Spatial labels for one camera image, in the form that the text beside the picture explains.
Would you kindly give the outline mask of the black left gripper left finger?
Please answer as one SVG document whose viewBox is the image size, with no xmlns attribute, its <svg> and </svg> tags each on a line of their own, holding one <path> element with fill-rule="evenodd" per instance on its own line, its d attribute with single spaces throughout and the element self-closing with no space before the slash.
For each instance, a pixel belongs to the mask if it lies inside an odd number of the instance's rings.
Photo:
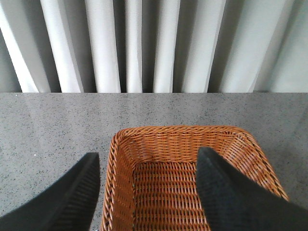
<svg viewBox="0 0 308 231">
<path fill-rule="evenodd" d="M 98 153 L 85 154 L 41 194 L 0 218 L 2 231 L 88 231 L 100 192 Z"/>
</svg>

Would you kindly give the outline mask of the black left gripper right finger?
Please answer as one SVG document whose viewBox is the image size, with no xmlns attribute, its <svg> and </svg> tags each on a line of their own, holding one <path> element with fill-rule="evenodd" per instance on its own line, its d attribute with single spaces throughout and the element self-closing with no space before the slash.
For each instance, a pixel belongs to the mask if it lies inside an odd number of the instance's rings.
<svg viewBox="0 0 308 231">
<path fill-rule="evenodd" d="M 306 231 L 308 211 L 259 186 L 210 147 L 198 150 L 196 188 L 213 231 Z"/>
</svg>

